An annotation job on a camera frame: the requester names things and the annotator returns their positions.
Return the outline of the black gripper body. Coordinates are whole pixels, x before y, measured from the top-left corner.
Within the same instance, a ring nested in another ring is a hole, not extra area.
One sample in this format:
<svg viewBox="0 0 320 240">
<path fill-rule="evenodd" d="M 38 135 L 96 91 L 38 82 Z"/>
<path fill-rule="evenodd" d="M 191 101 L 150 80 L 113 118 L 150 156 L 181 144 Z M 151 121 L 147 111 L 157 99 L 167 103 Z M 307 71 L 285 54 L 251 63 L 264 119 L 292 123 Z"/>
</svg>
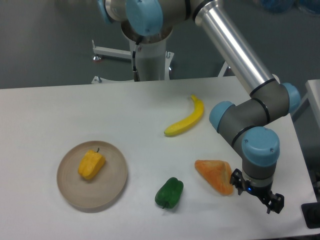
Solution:
<svg viewBox="0 0 320 240">
<path fill-rule="evenodd" d="M 244 174 L 241 180 L 244 192 L 257 197 L 262 202 L 269 202 L 271 200 L 273 177 L 255 179 Z"/>
</svg>

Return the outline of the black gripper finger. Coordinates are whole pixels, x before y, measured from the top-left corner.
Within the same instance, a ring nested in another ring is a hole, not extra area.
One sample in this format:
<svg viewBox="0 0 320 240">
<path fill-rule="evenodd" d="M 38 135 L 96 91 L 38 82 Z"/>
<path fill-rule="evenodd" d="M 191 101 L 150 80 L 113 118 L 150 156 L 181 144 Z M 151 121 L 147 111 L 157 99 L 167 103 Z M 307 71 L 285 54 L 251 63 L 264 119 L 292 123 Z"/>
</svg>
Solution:
<svg viewBox="0 0 320 240">
<path fill-rule="evenodd" d="M 273 194 L 272 192 L 268 192 L 263 196 L 259 196 L 258 199 L 266 206 L 267 214 L 270 214 L 270 212 L 279 214 L 284 208 L 285 197 L 279 193 Z"/>
<path fill-rule="evenodd" d="M 238 168 L 232 172 L 229 183 L 237 189 L 237 194 L 239 196 L 243 193 L 243 176 L 242 172 Z"/>
</svg>

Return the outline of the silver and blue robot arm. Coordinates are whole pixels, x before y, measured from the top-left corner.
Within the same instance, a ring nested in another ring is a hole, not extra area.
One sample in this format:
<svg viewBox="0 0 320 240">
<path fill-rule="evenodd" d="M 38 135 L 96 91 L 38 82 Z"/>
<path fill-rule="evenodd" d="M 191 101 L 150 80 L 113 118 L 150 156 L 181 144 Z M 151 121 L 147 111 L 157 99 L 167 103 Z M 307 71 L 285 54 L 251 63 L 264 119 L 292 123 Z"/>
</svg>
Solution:
<svg viewBox="0 0 320 240">
<path fill-rule="evenodd" d="M 301 97 L 289 83 L 278 83 L 255 55 L 224 11 L 220 0 L 100 0 L 103 20 L 120 22 L 130 40 L 135 82 L 164 80 L 165 50 L 154 44 L 166 40 L 173 26 L 188 19 L 206 32 L 248 92 L 240 105 L 218 103 L 209 121 L 242 159 L 242 168 L 228 177 L 231 188 L 256 196 L 268 212 L 280 213 L 285 198 L 272 192 L 280 155 L 280 140 L 267 124 L 296 110 Z"/>
</svg>

